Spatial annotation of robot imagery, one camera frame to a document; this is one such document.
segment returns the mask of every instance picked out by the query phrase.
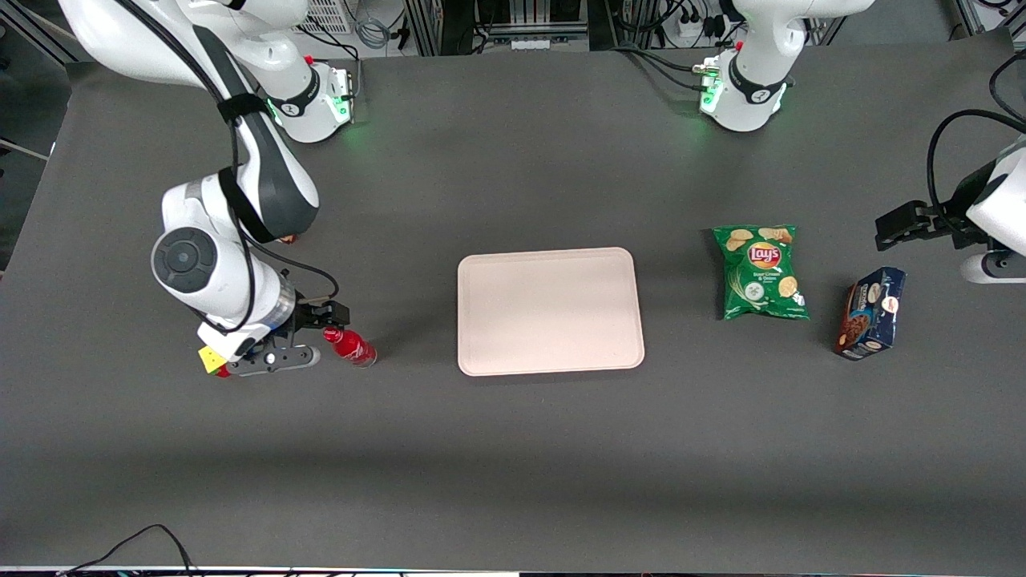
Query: table surface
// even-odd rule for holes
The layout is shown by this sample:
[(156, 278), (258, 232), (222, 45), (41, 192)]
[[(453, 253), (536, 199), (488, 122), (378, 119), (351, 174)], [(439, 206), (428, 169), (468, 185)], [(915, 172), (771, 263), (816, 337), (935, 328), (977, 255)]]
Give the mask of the table surface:
[[(962, 281), (946, 240), (873, 245), (1010, 53), (808, 49), (752, 134), (622, 54), (368, 62), (356, 124), (293, 147), (322, 208), (283, 252), (338, 275), (382, 358), (229, 381), (147, 262), (224, 125), (199, 90), (80, 69), (0, 282), (0, 559), (75, 564), (159, 522), (201, 565), (1022, 574), (1022, 288)], [(1013, 139), (953, 127), (942, 190)], [(740, 223), (798, 227), (812, 321), (717, 319), (703, 231)], [(461, 259), (592, 246), (634, 256), (638, 369), (460, 373)], [(845, 287), (881, 265), (909, 273), (897, 348), (843, 360)]]

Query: lay's chip bag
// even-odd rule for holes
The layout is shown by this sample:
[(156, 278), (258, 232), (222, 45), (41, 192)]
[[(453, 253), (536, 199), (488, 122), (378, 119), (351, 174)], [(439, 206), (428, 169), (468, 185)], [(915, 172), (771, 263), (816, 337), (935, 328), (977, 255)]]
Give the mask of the lay's chip bag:
[(791, 267), (793, 226), (732, 226), (712, 230), (723, 252), (726, 298), (723, 319), (749, 312), (808, 318)]

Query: snack box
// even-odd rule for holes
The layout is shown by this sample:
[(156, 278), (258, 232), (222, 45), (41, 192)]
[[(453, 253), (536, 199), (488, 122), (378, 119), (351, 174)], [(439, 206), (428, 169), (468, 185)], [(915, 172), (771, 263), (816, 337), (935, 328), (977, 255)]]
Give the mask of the snack box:
[(852, 360), (890, 349), (895, 344), (905, 272), (883, 267), (852, 286), (834, 352)]

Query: white robotic arm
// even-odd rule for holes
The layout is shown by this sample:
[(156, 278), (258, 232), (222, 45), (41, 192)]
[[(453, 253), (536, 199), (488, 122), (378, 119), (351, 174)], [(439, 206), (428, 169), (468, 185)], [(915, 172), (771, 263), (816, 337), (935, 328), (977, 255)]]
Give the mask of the white robotic arm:
[(748, 23), (744, 47), (727, 49), (696, 67), (707, 93), (700, 110), (739, 132), (761, 128), (780, 110), (791, 67), (805, 45), (800, 18), (861, 12), (874, 0), (734, 0)]
[[(267, 242), (302, 233), (319, 202), (310, 177), (272, 124), (266, 103), (252, 94), (221, 38), (187, 17), (179, 0), (61, 3), (83, 47), (102, 64), (142, 80), (203, 87), (230, 125), (232, 166), (164, 194), (164, 234), (152, 253), (158, 282), (202, 317), (198, 335), (203, 342), (228, 361), (238, 361), (263, 350), (275, 335), (290, 338), (303, 326), (347, 324), (348, 309), (333, 302), (303, 304), (287, 279), (249, 255), (245, 235)], [(245, 5), (251, 13), (277, 6), (272, 0)], [(230, 10), (220, 4), (207, 7)], [(307, 68), (309, 84), (314, 73), (302, 59), (298, 62)], [(283, 73), (289, 81), (302, 77), (288, 74)], [(280, 82), (282, 90), (287, 83)], [(248, 153), (241, 165), (238, 142)], [(262, 358), (260, 369), (300, 368), (319, 357), (314, 349), (292, 356), (289, 367), (272, 368)]]
[(876, 247), (951, 236), (955, 248), (984, 244), (960, 272), (980, 284), (1026, 283), (1026, 137), (958, 184), (934, 206), (912, 200), (876, 220)]
[(307, 2), (179, 0), (195, 25), (213, 32), (253, 75), (275, 118), (293, 140), (327, 139), (352, 119), (349, 74), (300, 54), (282, 34), (306, 18)]

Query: red bottle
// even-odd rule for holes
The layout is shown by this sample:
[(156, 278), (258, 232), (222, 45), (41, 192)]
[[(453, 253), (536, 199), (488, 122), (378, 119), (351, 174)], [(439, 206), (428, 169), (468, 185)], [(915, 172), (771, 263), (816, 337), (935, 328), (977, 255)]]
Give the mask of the red bottle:
[(353, 364), (366, 368), (378, 360), (378, 351), (373, 345), (363, 340), (353, 331), (344, 331), (337, 326), (324, 328), (324, 340), (331, 343), (339, 356)]

